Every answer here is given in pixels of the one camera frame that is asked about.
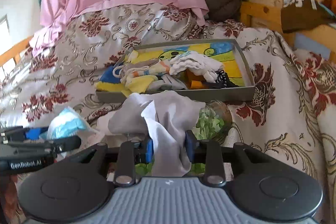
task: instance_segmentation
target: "floral bedspread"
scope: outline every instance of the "floral bedspread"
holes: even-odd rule
[[[1,84],[0,123],[48,126],[66,106],[94,124],[118,106],[99,102],[94,83],[130,46],[196,38],[236,38],[253,72],[252,102],[230,103],[232,128],[222,145],[245,142],[320,181],[324,201],[315,219],[334,223],[336,202],[336,67],[321,56],[293,52],[282,36],[233,20],[203,27],[189,9],[122,5],[74,19],[55,48],[29,49]],[[24,175],[2,177],[1,204],[22,220],[16,187]]]

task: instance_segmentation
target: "blue and white package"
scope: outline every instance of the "blue and white package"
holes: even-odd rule
[[[70,137],[76,135],[78,130],[90,130],[90,125],[71,107],[66,107],[51,121],[46,139]]]

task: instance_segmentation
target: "black circular joint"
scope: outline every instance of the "black circular joint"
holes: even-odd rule
[[[103,176],[74,162],[60,162],[31,174],[18,191],[25,214],[44,223],[78,220],[99,209],[109,195]]]
[[[322,201],[319,183],[285,165],[253,164],[230,186],[238,208],[258,219],[297,221],[312,216]]]

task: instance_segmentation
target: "gray ribbed panel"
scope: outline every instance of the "gray ribbed panel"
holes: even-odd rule
[[[26,224],[38,224],[28,220]],[[222,189],[198,178],[143,178],[118,188],[101,210],[76,224],[266,224],[240,211]],[[306,219],[296,224],[316,224]]]

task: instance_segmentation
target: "shallow gray box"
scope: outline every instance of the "shallow gray box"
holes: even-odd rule
[[[149,45],[137,46],[129,49],[121,58],[118,60],[115,66],[118,66],[122,61],[124,61],[125,56],[132,50],[138,52],[148,51],[148,50],[160,50],[171,47],[178,46],[188,46],[192,44],[203,44],[203,43],[216,43],[216,42],[229,42],[233,45],[233,54],[235,56],[236,62],[238,64],[239,70],[243,77],[245,86],[240,86],[238,88],[225,88],[225,89],[202,89],[202,90],[177,90],[176,92],[182,96],[187,96],[192,100],[209,102],[211,100],[225,101],[252,101],[254,95],[255,84],[250,67],[246,61],[246,58],[239,47],[235,39],[193,39],[193,40],[183,40],[183,41],[173,41],[173,42],[163,42]],[[107,91],[96,91],[99,101],[104,103],[123,103],[126,97],[121,92],[107,92]]]

